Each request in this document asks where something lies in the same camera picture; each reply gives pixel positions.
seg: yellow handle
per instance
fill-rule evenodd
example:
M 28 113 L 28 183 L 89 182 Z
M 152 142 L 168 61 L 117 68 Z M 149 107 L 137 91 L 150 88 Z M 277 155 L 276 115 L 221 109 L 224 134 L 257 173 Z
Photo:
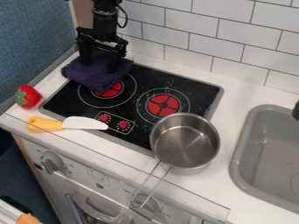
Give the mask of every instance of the yellow handle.
M 42 133 L 47 131 L 57 131 L 61 129 L 62 122 L 48 120 L 42 117 L 33 116 L 28 120 L 27 129 L 30 132 Z

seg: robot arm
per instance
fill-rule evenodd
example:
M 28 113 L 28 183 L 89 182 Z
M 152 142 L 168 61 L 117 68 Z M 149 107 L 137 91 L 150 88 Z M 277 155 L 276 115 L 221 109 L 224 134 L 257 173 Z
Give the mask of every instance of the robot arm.
M 122 0 L 94 0 L 93 27 L 77 27 L 77 44 L 81 62 L 84 66 L 93 63 L 93 49 L 108 52 L 108 72 L 112 73 L 126 56 L 128 41 L 117 36 L 117 26 L 124 28 L 128 22 L 125 10 L 120 6 Z M 124 25 L 118 23 L 118 13 L 122 11 L 126 17 Z M 104 45 L 104 42 L 115 43 L 115 46 Z

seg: white tile wall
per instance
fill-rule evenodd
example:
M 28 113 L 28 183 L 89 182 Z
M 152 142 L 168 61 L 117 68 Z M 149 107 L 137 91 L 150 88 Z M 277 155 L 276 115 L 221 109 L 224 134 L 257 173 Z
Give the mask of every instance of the white tile wall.
M 268 74 L 267 69 L 248 66 L 226 59 L 214 59 L 212 72 L 259 85 L 264 84 Z
M 218 19 L 182 12 L 166 10 L 166 26 L 186 32 L 194 32 L 216 37 Z
M 254 2 L 244 0 L 193 0 L 193 11 L 217 18 L 249 22 Z
M 188 47 L 189 34 L 183 31 L 175 31 L 151 24 L 143 24 L 143 37 L 147 40 L 161 44 L 177 46 L 184 49 L 187 49 Z
M 118 22 L 123 25 L 125 19 L 122 17 L 118 18 Z M 125 28 L 118 28 L 117 30 L 121 34 L 128 34 L 133 37 L 141 38 L 142 37 L 142 23 L 129 20 Z
M 130 20 L 118 32 L 131 51 L 298 93 L 299 0 L 125 0 L 122 6 Z
M 271 71 L 266 86 L 299 94 L 299 77 Z
M 294 0 L 292 6 L 299 7 L 299 0 Z
M 230 60 L 240 60 L 243 45 L 192 34 L 190 50 Z
M 142 2 L 180 11 L 191 11 L 191 0 L 142 0 Z
M 212 64 L 211 56 L 196 52 L 189 52 L 171 46 L 166 46 L 165 48 L 165 59 L 170 62 L 206 71 L 210 71 Z
M 150 23 L 153 25 L 164 25 L 164 9 L 142 3 L 126 1 L 122 7 L 127 12 L 129 18 Z
M 136 53 L 149 55 L 151 57 L 163 59 L 164 57 L 164 46 L 149 42 L 139 38 L 132 38 L 123 35 L 123 38 L 129 42 L 128 50 Z
M 260 2 L 264 3 L 272 3 L 272 4 L 284 4 L 284 5 L 290 5 L 292 0 L 260 0 Z
M 299 55 L 299 34 L 284 31 L 278 50 L 286 53 L 294 53 Z
M 299 57 L 283 52 L 246 46 L 242 61 L 284 73 L 299 74 Z
M 281 31 L 279 30 L 221 19 L 218 37 L 252 46 L 275 49 L 280 35 Z
M 299 32 L 299 9 L 269 3 L 256 3 L 252 22 L 256 25 Z

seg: oven door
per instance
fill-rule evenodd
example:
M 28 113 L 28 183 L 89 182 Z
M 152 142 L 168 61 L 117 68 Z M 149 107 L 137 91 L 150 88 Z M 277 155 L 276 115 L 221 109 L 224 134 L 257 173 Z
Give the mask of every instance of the oven door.
M 60 172 L 39 171 L 65 224 L 150 224 L 138 213 Z
M 103 197 L 86 196 L 75 192 L 67 194 L 70 207 L 79 223 L 84 224 L 131 224 L 132 217 L 122 211 L 122 207 Z

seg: sink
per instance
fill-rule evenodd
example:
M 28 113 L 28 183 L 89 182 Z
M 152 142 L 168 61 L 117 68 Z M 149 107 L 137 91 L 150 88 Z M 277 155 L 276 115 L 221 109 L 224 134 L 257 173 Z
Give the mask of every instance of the sink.
M 253 108 L 229 172 L 242 191 L 299 214 L 299 121 L 275 105 Z

